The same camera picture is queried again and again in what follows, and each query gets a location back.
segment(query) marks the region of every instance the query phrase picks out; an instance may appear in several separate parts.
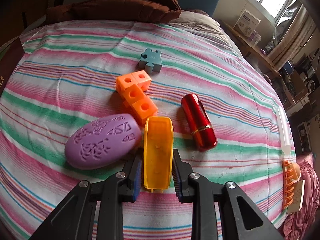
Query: purple oval object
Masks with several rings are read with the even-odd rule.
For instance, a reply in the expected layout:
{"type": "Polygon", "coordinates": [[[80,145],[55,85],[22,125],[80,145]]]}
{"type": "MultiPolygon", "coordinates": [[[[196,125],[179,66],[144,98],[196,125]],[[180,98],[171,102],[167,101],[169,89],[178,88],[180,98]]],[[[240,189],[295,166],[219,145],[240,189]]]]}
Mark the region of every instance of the purple oval object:
{"type": "Polygon", "coordinates": [[[113,114],[90,122],[67,141],[68,163],[91,170],[120,160],[141,141],[141,130],[130,114],[113,114]]]}

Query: red cylinder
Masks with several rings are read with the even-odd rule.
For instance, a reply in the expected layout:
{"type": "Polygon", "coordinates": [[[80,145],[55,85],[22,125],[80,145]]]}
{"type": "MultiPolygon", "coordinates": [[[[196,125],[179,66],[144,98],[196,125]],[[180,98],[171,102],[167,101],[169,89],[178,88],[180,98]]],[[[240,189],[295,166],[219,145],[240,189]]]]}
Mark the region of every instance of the red cylinder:
{"type": "Polygon", "coordinates": [[[199,97],[196,94],[185,95],[181,99],[181,106],[199,151],[216,147],[217,138],[199,97]]]}

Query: beige curtain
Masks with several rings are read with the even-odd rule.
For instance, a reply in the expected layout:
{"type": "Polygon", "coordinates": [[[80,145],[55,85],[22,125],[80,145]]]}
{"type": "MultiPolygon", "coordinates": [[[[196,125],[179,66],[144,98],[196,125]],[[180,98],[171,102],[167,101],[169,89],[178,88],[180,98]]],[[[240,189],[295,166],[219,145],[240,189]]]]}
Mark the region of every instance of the beige curtain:
{"type": "Polygon", "coordinates": [[[268,55],[278,71],[298,54],[315,30],[316,24],[302,5],[283,39],[268,55]]]}

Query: striped bedsheet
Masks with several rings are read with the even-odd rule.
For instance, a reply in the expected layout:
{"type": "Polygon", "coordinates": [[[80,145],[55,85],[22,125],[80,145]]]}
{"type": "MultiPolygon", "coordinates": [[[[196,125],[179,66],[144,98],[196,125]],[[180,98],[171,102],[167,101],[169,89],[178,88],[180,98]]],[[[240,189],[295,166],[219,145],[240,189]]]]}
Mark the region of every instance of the striped bedsheet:
{"type": "MultiPolygon", "coordinates": [[[[281,103],[229,44],[167,25],[93,20],[45,26],[21,41],[26,53],[0,98],[0,219],[17,239],[28,239],[80,180],[121,170],[72,168],[64,145],[86,123],[126,111],[115,80],[136,70],[146,48],[162,51],[147,93],[158,115],[171,118],[181,158],[211,181],[238,183],[276,227],[284,221],[281,103]],[[205,153],[180,107],[188,93],[202,99],[218,138],[205,153]]],[[[293,141],[286,159],[295,161],[293,141]]],[[[190,239],[192,205],[178,202],[173,182],[163,194],[141,190],[123,214],[124,239],[190,239]]],[[[218,231],[221,238],[220,220],[218,231]]]]}

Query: silver bolt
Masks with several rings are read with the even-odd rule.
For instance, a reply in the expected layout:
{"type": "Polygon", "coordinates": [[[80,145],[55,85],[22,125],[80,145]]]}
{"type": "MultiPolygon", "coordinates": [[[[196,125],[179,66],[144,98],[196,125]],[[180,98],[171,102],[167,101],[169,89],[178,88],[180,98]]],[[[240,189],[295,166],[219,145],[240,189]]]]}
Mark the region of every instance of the silver bolt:
{"type": "Polygon", "coordinates": [[[123,171],[117,172],[116,177],[122,179],[125,177],[125,173],[123,171]]]}
{"type": "Polygon", "coordinates": [[[236,187],[236,184],[235,184],[233,181],[229,181],[229,182],[227,183],[227,187],[233,189],[233,188],[236,187]]]}
{"type": "Polygon", "coordinates": [[[190,177],[193,178],[193,179],[199,179],[200,175],[198,173],[193,172],[193,173],[190,174],[190,177]]]}
{"type": "Polygon", "coordinates": [[[79,182],[80,187],[87,187],[88,185],[89,185],[89,182],[87,182],[86,180],[82,180],[79,182]]]}

